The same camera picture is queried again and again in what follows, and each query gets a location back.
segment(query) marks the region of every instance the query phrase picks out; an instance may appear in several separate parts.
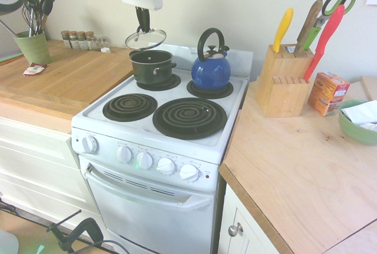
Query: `control panel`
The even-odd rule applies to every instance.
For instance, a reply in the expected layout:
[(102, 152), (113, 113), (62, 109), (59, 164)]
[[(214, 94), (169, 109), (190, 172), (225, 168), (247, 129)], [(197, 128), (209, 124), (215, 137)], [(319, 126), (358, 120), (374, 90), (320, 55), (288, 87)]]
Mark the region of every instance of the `control panel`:
[(87, 160), (117, 172), (205, 192), (216, 190), (216, 164), (77, 128), (72, 128), (72, 147)]

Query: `oven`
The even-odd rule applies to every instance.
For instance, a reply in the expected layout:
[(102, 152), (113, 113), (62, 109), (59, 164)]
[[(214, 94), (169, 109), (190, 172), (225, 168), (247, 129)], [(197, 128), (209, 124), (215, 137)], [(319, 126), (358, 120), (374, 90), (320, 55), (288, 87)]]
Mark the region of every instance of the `oven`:
[(195, 49), (160, 47), (177, 63), (166, 87), (130, 77), (72, 119), (72, 146), (110, 239), (131, 254), (217, 253), (225, 190), (218, 168), (252, 53), (229, 52), (244, 76), (203, 97), (192, 88)]

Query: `baking soda box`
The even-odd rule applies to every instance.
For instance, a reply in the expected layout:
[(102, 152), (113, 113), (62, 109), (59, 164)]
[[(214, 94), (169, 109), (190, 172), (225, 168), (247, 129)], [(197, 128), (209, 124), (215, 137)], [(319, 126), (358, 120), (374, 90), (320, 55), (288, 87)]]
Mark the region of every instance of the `baking soda box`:
[(323, 116), (337, 114), (349, 85), (349, 82), (336, 74), (320, 72), (317, 74), (307, 102)]

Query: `green utensil holder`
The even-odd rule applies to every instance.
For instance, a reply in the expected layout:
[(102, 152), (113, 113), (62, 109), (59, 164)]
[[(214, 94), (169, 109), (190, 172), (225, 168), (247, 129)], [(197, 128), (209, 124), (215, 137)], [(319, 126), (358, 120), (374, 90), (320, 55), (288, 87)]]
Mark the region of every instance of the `green utensil holder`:
[(18, 38), (15, 37), (14, 40), (30, 64), (32, 62), (49, 64), (51, 62), (44, 32), (37, 36), (29, 37), (29, 32), (25, 31), (18, 33), (17, 36)]

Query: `knife block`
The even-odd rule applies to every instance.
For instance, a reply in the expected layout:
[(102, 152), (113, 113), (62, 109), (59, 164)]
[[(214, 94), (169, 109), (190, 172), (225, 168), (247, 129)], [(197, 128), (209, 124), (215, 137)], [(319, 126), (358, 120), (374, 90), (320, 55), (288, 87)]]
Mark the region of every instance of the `knife block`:
[(297, 117), (301, 113), (309, 83), (303, 79), (313, 53), (299, 55), (286, 51), (281, 45), (278, 53), (269, 45), (256, 91), (256, 100), (265, 117)]

